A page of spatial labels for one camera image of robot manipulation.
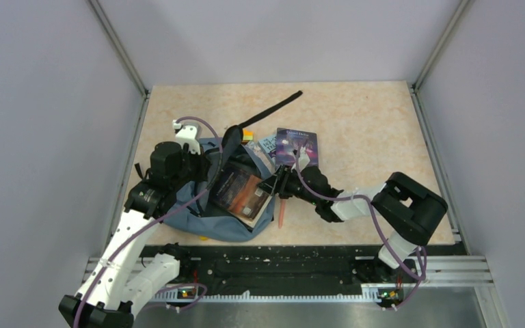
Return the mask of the blue grey student backpack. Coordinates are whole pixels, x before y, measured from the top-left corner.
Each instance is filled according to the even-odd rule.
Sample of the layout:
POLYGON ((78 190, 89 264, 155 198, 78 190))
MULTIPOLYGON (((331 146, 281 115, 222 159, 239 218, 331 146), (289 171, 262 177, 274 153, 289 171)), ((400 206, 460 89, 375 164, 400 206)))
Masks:
MULTIPOLYGON (((226 164, 237 165, 261 179, 270 177, 271 172, 261 158, 241 143, 242 130, 290 104, 302 94, 302 91, 295 92, 250 119, 229 127, 223 136, 217 133, 211 138, 200 136, 203 153, 211 162, 208 178, 204 182, 190 182, 179 190, 175 207, 180 208, 180 212, 166 217, 161 223, 183 232, 226 242, 250 241, 264 230, 273 221, 275 202, 272 195, 262 217, 254 228, 250 228, 225 210, 210 204, 209 194, 226 164)), ((183 124, 212 128, 208 122, 195 116, 183 116, 175 120, 183 124)), ((140 181, 145 177, 147 170, 139 173, 140 181)))

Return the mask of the dark thick paperback book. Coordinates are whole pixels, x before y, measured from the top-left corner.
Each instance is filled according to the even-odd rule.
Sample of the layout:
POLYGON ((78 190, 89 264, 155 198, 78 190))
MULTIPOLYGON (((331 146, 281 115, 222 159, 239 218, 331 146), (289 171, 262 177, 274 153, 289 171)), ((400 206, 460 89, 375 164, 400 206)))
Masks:
POLYGON ((261 181, 237 165, 226 164, 210 191, 208 201, 254 228, 271 200, 271 196, 258 186, 261 181))

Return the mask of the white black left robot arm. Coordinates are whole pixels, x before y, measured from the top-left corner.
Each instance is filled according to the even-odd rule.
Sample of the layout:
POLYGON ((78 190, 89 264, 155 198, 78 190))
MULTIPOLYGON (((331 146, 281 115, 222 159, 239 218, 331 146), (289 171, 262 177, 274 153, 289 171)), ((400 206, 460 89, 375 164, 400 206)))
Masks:
POLYGON ((96 266, 58 310, 70 327, 132 327, 136 316, 168 282, 184 282, 192 272, 178 247, 155 258, 135 277, 131 272, 147 240, 176 208, 177 193, 204 182, 211 162, 196 141, 165 141, 150 155, 150 168, 127 197, 116 231, 96 266))

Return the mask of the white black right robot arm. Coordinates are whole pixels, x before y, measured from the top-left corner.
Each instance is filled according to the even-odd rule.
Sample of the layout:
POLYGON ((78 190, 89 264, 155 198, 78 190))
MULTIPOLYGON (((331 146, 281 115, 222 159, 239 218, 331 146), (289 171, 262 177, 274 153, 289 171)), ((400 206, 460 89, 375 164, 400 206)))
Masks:
POLYGON ((316 166, 297 169, 281 166, 258 185, 263 191, 287 199, 296 197, 314 206, 326 222, 342 223, 371 216, 383 242, 373 263, 375 276, 391 282, 409 273, 404 261, 411 254, 423 255, 423 248, 448 211, 446 200, 403 172, 394 172, 374 195, 356 189, 333 188, 316 166), (386 237, 376 219, 381 216, 393 229, 386 237))

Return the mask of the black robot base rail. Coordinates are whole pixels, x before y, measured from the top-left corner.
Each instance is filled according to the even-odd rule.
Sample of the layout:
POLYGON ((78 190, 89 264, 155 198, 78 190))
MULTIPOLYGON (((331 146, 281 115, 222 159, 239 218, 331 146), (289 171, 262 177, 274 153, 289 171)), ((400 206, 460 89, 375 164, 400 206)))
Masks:
POLYGON ((407 272, 375 261, 377 246, 178 246, 174 283, 197 282, 209 296, 360 295, 367 284, 392 287, 415 281, 407 272))

